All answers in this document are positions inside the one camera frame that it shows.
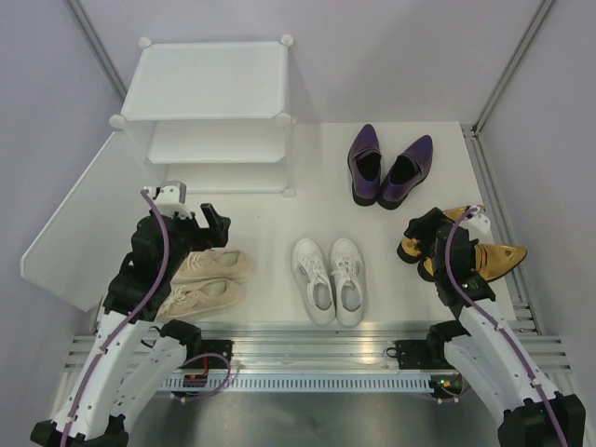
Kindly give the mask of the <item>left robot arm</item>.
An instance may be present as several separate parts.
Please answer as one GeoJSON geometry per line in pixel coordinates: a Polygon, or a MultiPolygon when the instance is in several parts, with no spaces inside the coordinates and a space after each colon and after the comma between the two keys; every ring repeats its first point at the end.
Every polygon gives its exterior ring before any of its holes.
{"type": "Polygon", "coordinates": [[[231,221],[210,203],[208,225],[193,213],[169,214],[153,205],[131,237],[131,250],[108,287],[93,347],[62,408],[35,424],[41,446],[125,446],[143,408],[179,367],[193,368],[204,350],[201,330],[175,319],[157,322],[170,283],[193,251],[222,248],[231,221]]]}

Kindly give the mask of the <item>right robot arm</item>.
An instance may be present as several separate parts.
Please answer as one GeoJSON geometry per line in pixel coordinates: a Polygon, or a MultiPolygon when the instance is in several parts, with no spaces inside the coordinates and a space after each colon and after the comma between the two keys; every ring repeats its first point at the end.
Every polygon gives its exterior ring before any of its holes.
{"type": "Polygon", "coordinates": [[[582,401],[563,394],[540,370],[490,287],[525,258],[525,249],[482,244],[463,223],[490,226],[482,206],[433,208],[409,221],[397,248],[402,261],[416,264],[419,276],[435,285],[454,316],[430,327],[427,361],[463,375],[494,417],[500,445],[582,445],[582,401]]]}

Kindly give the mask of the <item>purple loafer shoe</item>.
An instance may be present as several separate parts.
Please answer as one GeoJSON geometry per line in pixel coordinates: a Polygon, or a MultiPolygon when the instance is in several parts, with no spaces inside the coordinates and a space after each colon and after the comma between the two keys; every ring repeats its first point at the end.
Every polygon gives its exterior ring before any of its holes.
{"type": "Polygon", "coordinates": [[[381,182],[377,203],[386,210],[397,209],[411,191],[428,176],[434,153],[430,135],[423,135],[397,156],[381,182]]]}
{"type": "Polygon", "coordinates": [[[347,155],[354,202],[368,207],[376,202],[381,185],[382,156],[380,144],[372,124],[359,131],[347,155]]]}

